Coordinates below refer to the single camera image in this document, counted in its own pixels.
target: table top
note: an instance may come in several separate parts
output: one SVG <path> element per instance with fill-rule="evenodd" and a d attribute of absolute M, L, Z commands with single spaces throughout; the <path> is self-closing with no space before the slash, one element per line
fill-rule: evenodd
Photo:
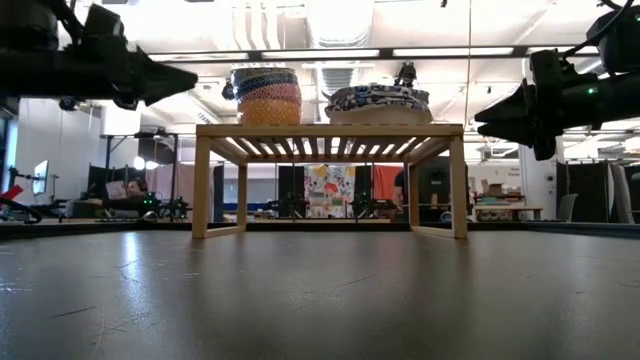
<path fill-rule="evenodd" d="M 463 134 L 464 128 L 459 124 L 226 124 L 196 127 L 199 141 L 206 141 L 212 151 L 236 165 L 275 162 L 418 164 L 448 150 L 450 141 Z"/>
<path fill-rule="evenodd" d="M 476 210 L 522 210 L 522 211 L 538 211 L 544 210 L 543 206 L 529 205 L 476 205 Z"/>

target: poster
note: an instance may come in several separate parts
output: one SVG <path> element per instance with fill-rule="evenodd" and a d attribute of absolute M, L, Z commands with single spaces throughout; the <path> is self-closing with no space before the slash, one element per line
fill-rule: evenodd
<path fill-rule="evenodd" d="M 309 202 L 307 217 L 353 217 L 355 166 L 309 165 L 304 168 L 304 196 Z"/>

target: ceiling light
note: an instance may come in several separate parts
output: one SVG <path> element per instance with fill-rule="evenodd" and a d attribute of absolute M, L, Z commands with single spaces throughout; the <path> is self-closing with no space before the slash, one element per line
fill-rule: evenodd
<path fill-rule="evenodd" d="M 266 51 L 263 59 L 334 59 L 334 58 L 367 58 L 378 57 L 380 50 L 375 49 L 331 49 L 331 50 L 300 50 L 300 51 Z"/>
<path fill-rule="evenodd" d="M 534 52 L 542 51 L 542 50 L 553 50 L 558 49 L 558 52 L 565 52 L 573 48 L 572 46 L 534 46 L 527 49 L 527 55 L 533 54 Z M 583 49 L 580 49 L 577 54 L 580 55 L 598 55 L 598 48 L 595 46 L 585 46 Z"/>
<path fill-rule="evenodd" d="M 393 56 L 411 57 L 411 56 L 466 56 L 469 55 L 510 55 L 513 53 L 512 47 L 495 47 L 495 48 L 451 48 L 451 49 L 395 49 Z"/>
<path fill-rule="evenodd" d="M 157 62 L 191 62 L 191 61 L 228 61 L 247 60 L 246 52 L 217 52 L 217 53 L 180 53 L 180 54 L 151 54 L 151 60 Z"/>
<path fill-rule="evenodd" d="M 306 70 L 319 70 L 319 69 L 372 69 L 376 67 L 374 63 L 351 63 L 346 64 L 343 62 L 326 62 L 315 64 L 302 64 L 302 68 Z"/>

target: cable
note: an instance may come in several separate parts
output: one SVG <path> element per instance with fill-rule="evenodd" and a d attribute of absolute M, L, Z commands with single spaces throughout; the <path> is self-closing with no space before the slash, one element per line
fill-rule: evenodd
<path fill-rule="evenodd" d="M 602 5 L 607 5 L 608 7 L 612 8 L 613 10 L 620 10 L 622 9 L 622 6 L 614 3 L 611 0 L 600 0 L 600 6 Z"/>
<path fill-rule="evenodd" d="M 473 0 L 469 0 L 469 57 L 467 58 L 467 84 L 466 84 L 466 91 L 465 91 L 465 98 L 464 98 L 464 130 L 467 129 L 467 125 L 470 125 L 470 121 L 467 118 L 467 116 L 469 116 L 469 85 L 471 82 L 471 24 L 472 24 L 472 5 L 473 5 Z"/>
<path fill-rule="evenodd" d="M 602 29 L 600 29 L 600 31 L 598 31 L 597 34 L 595 34 L 590 39 L 587 39 L 582 44 L 577 45 L 574 48 L 565 51 L 565 53 L 562 55 L 562 58 L 566 60 L 566 58 L 568 58 L 569 56 L 573 56 L 578 51 L 584 49 L 585 46 L 594 45 L 594 44 L 599 43 L 600 40 L 607 35 L 609 30 L 611 30 L 613 28 L 613 26 L 616 25 L 620 21 L 620 19 L 622 19 L 622 15 L 624 15 L 629 10 L 629 8 L 631 8 L 631 5 L 633 5 L 633 1 L 634 0 L 627 0 L 627 3 L 624 4 L 624 6 L 611 19 L 611 21 L 609 21 L 609 23 L 607 25 L 605 25 Z"/>

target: wooden table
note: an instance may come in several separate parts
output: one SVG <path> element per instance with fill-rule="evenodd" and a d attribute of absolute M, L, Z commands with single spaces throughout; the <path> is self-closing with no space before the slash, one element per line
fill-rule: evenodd
<path fill-rule="evenodd" d="M 420 233 L 467 237 L 467 177 L 464 128 L 457 124 L 306 124 L 280 126 L 198 125 L 196 127 L 193 238 L 243 232 L 247 226 L 247 166 L 250 163 L 388 163 L 409 168 L 409 223 Z M 337 149 L 332 147 L 338 139 Z M 449 150 L 452 229 L 420 226 L 418 165 Z M 209 160 L 213 151 L 238 165 L 237 226 L 207 230 Z"/>
<path fill-rule="evenodd" d="M 520 212 L 521 211 L 533 211 L 534 220 L 541 219 L 541 212 L 544 210 L 542 206 L 526 206 L 526 205 L 476 205 L 474 207 L 476 211 L 476 216 L 479 211 L 500 211 L 500 210 L 508 210 L 511 211 L 511 220 L 520 221 Z"/>

